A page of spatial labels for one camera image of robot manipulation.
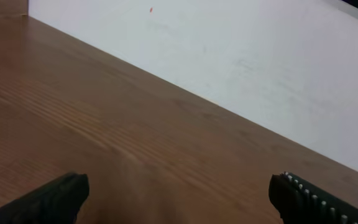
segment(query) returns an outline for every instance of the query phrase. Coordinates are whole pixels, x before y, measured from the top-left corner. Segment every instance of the white wall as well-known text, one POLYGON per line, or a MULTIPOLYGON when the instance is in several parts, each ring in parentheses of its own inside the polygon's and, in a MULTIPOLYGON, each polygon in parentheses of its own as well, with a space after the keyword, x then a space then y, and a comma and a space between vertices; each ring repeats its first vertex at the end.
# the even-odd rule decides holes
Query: white wall
POLYGON ((358 170, 358 20, 327 0, 30 0, 30 15, 358 170))

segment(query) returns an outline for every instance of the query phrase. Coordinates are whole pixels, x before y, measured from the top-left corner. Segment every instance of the wooden panel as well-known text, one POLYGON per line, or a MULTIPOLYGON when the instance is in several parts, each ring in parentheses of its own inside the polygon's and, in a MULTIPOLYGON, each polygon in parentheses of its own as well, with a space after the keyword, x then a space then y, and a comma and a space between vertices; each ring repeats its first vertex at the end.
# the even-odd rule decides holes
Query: wooden panel
POLYGON ((29 18, 0 19, 0 206, 70 170, 78 223, 280 223, 290 170, 358 207, 358 173, 29 18))
POLYGON ((28 0, 0 0, 0 16, 27 15, 28 0))

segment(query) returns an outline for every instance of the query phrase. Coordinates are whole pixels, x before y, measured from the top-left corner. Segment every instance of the wood grain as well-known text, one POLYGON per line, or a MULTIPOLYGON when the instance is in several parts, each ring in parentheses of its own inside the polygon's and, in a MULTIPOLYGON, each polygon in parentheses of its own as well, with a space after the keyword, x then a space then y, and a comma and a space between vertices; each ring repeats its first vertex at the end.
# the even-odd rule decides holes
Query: wood grain
POLYGON ((0 17, 27 15, 28 0, 0 0, 0 17))
POLYGON ((358 173, 35 19, 0 19, 0 206, 68 172, 78 223, 280 223, 290 170, 358 207, 358 173))

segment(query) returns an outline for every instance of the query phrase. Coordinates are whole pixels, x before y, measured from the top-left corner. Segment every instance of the wooden table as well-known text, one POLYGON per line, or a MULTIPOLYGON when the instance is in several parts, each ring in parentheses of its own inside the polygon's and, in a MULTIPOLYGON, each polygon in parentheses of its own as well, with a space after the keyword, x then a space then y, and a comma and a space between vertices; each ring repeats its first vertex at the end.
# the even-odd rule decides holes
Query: wooden table
POLYGON ((78 223, 280 223, 290 170, 358 207, 358 173, 35 19, 0 19, 0 206, 89 175, 78 223))

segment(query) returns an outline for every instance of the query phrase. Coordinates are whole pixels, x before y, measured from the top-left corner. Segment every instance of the brown wooden surface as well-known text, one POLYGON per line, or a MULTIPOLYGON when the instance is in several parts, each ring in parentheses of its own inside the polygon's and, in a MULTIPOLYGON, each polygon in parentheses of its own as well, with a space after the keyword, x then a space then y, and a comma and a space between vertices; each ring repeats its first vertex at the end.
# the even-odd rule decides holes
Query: brown wooden surface
POLYGON ((78 223, 280 223, 267 190, 283 170, 358 207, 357 172, 41 22, 0 19, 0 206, 71 170, 91 186, 78 223))
POLYGON ((27 10, 28 0, 0 0, 0 17, 27 15, 27 10))

